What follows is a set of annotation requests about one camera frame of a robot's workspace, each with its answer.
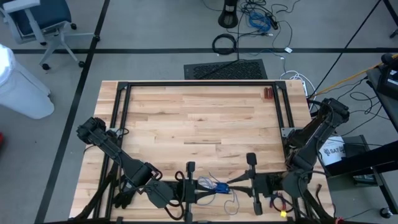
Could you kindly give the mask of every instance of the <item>black mat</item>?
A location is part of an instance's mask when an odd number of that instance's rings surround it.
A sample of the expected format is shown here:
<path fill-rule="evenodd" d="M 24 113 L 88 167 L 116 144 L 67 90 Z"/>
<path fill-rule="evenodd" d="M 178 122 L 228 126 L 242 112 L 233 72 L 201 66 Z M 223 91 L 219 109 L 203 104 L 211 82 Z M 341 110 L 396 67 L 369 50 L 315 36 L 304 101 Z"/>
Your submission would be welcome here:
<path fill-rule="evenodd" d="M 261 80 L 268 79 L 261 59 L 184 65 L 186 80 Z"/>

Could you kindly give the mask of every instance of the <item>floor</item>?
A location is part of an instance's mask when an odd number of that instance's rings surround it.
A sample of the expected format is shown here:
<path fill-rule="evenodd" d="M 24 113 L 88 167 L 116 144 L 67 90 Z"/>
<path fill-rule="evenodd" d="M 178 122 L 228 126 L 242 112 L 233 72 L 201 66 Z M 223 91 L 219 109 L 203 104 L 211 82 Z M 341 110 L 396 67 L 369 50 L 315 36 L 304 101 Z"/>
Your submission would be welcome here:
<path fill-rule="evenodd" d="M 107 1 L 67 0 L 73 21 L 78 25 L 76 32 L 94 32 L 103 4 Z M 205 2 L 213 9 L 220 9 L 223 3 L 222 0 Z M 275 2 L 267 1 L 266 7 L 269 8 Z M 289 9 L 293 2 L 278 1 L 286 4 Z M 296 70 L 309 78 L 314 85 L 318 85 L 339 57 L 339 51 L 327 53 L 331 50 L 316 49 L 345 48 L 377 2 L 305 0 L 298 2 L 290 14 L 280 12 L 277 19 L 288 21 L 293 29 L 289 47 L 294 51 L 291 54 L 280 54 L 285 57 L 286 69 Z M 391 2 L 398 11 L 398 2 Z M 0 149 L 0 179 L 3 180 L 0 184 L 0 219 L 4 223 L 35 222 L 60 141 L 67 139 L 67 144 L 63 144 L 66 146 L 65 155 L 61 158 L 60 172 L 44 219 L 46 222 L 66 220 L 84 149 L 84 144 L 77 139 L 75 130 L 92 116 L 101 81 L 181 80 L 185 64 L 235 60 L 236 54 L 219 56 L 211 53 L 213 39 L 225 33 L 225 29 L 217 23 L 219 14 L 220 12 L 206 8 L 202 0 L 110 0 L 101 29 L 101 42 L 96 46 L 97 54 L 94 54 L 91 65 L 83 73 L 67 54 L 51 56 L 48 64 L 52 69 L 43 71 L 37 65 L 40 54 L 36 50 L 44 48 L 35 42 L 17 45 L 7 26 L 0 22 L 0 43 L 16 50 L 16 59 L 51 89 L 55 105 L 54 113 L 40 120 L 32 120 L 0 107 L 0 131 L 6 137 L 6 142 Z M 380 2 L 347 47 L 395 48 L 398 37 L 390 39 L 389 34 L 396 28 L 385 4 Z M 249 32 L 252 28 L 241 24 L 239 31 Z M 272 47 L 274 37 L 242 38 L 239 47 L 256 48 L 257 51 L 252 50 L 252 53 L 256 53 L 260 51 L 258 49 Z M 289 27 L 283 23 L 274 43 L 275 47 L 284 48 L 289 37 Z M 68 43 L 71 48 L 82 53 L 77 57 L 85 61 L 91 40 L 75 39 Z M 229 42 L 222 40 L 220 46 L 227 47 Z M 310 50 L 300 53 L 300 49 L 301 52 L 303 49 Z M 371 50 L 343 54 L 320 89 L 379 63 L 381 55 L 382 53 L 372 53 Z M 284 61 L 267 52 L 257 56 L 241 54 L 241 58 L 261 58 L 269 79 L 278 79 L 284 71 Z M 76 95 L 76 88 L 79 82 L 84 81 L 85 75 L 83 92 Z M 320 96 L 319 100 L 323 97 L 340 96 L 349 88 L 332 91 Z M 374 96 L 370 87 L 364 83 L 356 91 Z M 369 107 L 369 102 L 354 101 L 349 96 L 342 97 L 341 102 L 348 105 L 351 111 Z M 383 109 L 379 114 L 386 116 Z M 371 114 L 356 113 L 350 117 L 348 124 L 338 128 L 338 132 L 346 133 L 371 117 Z M 68 122 L 73 123 L 72 131 L 64 132 L 68 118 Z M 398 137 L 392 124 L 382 118 L 373 119 L 349 136 L 359 134 L 363 134 L 368 143 L 373 144 L 389 143 Z M 397 176 L 396 172 L 385 174 L 391 186 L 397 184 Z M 386 202 L 377 187 L 355 187 L 348 177 L 329 179 L 329 185 L 338 216 L 350 217 L 372 209 L 351 220 L 397 223 L 398 217 L 387 220 L 379 216 L 379 209 L 385 207 Z"/>

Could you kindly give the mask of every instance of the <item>white trash can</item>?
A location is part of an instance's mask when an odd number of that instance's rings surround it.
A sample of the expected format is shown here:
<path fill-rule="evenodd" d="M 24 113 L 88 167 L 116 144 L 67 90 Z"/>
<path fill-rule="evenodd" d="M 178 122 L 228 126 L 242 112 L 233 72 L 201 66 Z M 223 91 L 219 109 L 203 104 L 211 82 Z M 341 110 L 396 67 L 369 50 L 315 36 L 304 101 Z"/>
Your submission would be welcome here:
<path fill-rule="evenodd" d="M 33 119 L 54 111 L 50 90 L 18 64 L 11 49 L 0 44 L 0 105 Z"/>

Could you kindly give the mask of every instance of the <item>office chair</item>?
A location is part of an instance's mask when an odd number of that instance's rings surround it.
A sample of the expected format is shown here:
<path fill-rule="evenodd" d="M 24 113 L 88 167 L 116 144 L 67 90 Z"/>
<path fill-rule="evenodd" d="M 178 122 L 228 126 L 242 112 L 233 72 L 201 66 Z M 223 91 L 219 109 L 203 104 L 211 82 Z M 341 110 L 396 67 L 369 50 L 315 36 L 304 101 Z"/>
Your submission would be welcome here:
<path fill-rule="evenodd" d="M 72 23 L 66 0 L 0 0 L 0 3 L 3 3 L 0 12 L 18 44 L 35 40 L 41 45 L 47 45 L 49 42 L 39 62 L 44 70 L 50 69 L 50 66 L 44 62 L 59 45 L 62 45 L 78 62 L 79 67 L 84 67 L 85 63 L 76 58 L 65 39 L 88 36 L 100 41 L 100 37 L 94 33 L 71 34 L 67 32 L 68 26 L 73 30 L 76 30 L 77 26 Z"/>

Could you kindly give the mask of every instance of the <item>wooden table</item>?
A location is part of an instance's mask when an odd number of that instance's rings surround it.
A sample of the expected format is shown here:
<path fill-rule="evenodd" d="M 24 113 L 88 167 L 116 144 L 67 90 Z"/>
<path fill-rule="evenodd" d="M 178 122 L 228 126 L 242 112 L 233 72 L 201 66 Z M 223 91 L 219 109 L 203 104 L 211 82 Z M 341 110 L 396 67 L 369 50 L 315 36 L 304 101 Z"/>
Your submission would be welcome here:
<path fill-rule="evenodd" d="M 95 117 L 109 126 L 116 94 L 117 81 L 102 83 L 95 109 Z M 300 81 L 286 81 L 290 107 L 296 127 L 304 127 L 310 121 L 304 91 Z M 246 153 L 257 155 L 258 172 L 285 170 L 284 154 L 275 112 L 274 100 L 264 99 L 265 86 L 137 86 L 131 89 L 126 120 L 130 133 L 124 136 L 123 150 L 131 157 L 150 162 L 164 174 L 164 180 L 174 180 L 178 170 L 185 172 L 188 161 L 196 162 L 195 178 L 209 177 L 209 172 L 219 181 L 233 179 L 248 169 Z M 282 111 L 283 98 L 279 96 Z M 123 99 L 121 97 L 116 127 L 120 124 Z M 84 155 L 75 197 L 70 212 L 74 217 L 98 188 L 103 152 L 95 147 Z M 322 170 L 319 162 L 316 170 Z M 319 194 L 325 210 L 332 215 L 333 206 L 326 178 L 314 174 L 308 188 L 315 195 L 317 184 L 322 184 Z M 249 185 L 241 182 L 235 185 Z M 269 207 L 269 199 L 261 198 L 264 214 L 256 216 L 252 198 L 236 192 L 239 212 L 228 215 L 224 203 L 232 195 L 217 195 L 206 206 L 194 205 L 194 221 L 284 221 L 275 209 Z M 101 206 L 104 216 L 106 197 Z M 201 199 L 207 203 L 212 197 Z M 237 203 L 228 202 L 226 209 L 236 211 Z M 170 208 L 179 216 L 179 210 Z M 172 221 L 163 209 L 149 202 L 146 194 L 136 195 L 127 209 L 113 208 L 111 219 L 118 216 L 125 221 Z"/>

